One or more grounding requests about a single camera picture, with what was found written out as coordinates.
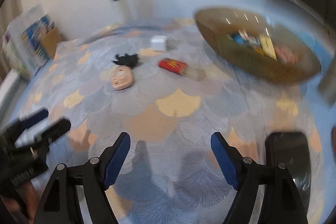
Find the silver screw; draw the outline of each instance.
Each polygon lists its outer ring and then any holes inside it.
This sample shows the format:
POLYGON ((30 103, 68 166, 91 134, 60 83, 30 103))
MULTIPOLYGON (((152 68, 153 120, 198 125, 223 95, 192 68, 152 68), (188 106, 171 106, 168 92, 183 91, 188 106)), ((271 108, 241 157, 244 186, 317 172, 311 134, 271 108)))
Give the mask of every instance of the silver screw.
POLYGON ((91 164, 97 164, 98 162, 99 162, 99 158, 97 158, 97 157, 94 157, 94 158, 90 159, 91 164))
POLYGON ((243 158, 243 162, 245 162, 246 164, 251 164, 252 163, 252 159, 250 157, 244 157, 243 158))
POLYGON ((279 167, 280 169, 285 169, 285 168, 286 168, 286 165, 285 165, 283 162, 279 162, 279 163, 278 163, 278 167, 279 167))
POLYGON ((56 169, 57 169, 58 171, 61 171, 61 170, 64 169, 64 167, 65 167, 64 164, 59 164, 59 165, 57 165, 56 169))

